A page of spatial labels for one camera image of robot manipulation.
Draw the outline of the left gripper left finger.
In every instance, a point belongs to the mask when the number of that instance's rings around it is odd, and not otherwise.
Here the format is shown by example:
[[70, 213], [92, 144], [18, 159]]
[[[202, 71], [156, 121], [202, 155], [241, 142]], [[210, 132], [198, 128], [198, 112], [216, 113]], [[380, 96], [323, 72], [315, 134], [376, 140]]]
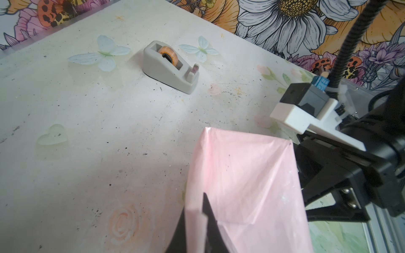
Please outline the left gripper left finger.
[[165, 253], [187, 253], [185, 211], [181, 212], [174, 235]]

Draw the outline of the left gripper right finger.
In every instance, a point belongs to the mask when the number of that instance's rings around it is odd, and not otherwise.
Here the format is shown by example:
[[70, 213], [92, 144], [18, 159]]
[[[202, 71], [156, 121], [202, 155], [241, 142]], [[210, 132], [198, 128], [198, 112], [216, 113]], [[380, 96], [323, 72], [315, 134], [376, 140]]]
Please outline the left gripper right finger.
[[221, 236], [217, 220], [206, 193], [203, 194], [203, 213], [208, 217], [205, 253], [229, 253]]

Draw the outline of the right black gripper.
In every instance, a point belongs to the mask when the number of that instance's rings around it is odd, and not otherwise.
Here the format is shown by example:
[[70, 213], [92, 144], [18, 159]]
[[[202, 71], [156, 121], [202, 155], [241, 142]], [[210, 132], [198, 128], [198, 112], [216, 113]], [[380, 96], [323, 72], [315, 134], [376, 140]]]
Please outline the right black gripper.
[[370, 203], [405, 212], [405, 140], [368, 135], [370, 151], [305, 132], [294, 145], [304, 205], [331, 194], [335, 204], [306, 211], [308, 221], [366, 222]]

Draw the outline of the purple wrapping paper sheet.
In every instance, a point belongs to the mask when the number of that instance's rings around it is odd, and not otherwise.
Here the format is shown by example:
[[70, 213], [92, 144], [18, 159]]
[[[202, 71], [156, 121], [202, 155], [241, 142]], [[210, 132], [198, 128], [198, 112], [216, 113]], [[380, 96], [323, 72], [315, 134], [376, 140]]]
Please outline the purple wrapping paper sheet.
[[205, 128], [190, 163], [185, 194], [186, 248], [202, 253], [207, 196], [233, 253], [311, 253], [291, 140]]

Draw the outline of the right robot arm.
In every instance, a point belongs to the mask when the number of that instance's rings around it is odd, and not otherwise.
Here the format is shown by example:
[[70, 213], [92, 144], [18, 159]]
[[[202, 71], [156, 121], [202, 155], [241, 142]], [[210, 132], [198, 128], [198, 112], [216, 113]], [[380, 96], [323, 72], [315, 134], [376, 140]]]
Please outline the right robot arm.
[[312, 132], [294, 147], [305, 205], [331, 194], [332, 206], [307, 210], [308, 221], [366, 222], [374, 203], [396, 217], [405, 211], [405, 82], [387, 101], [343, 127], [361, 151]]

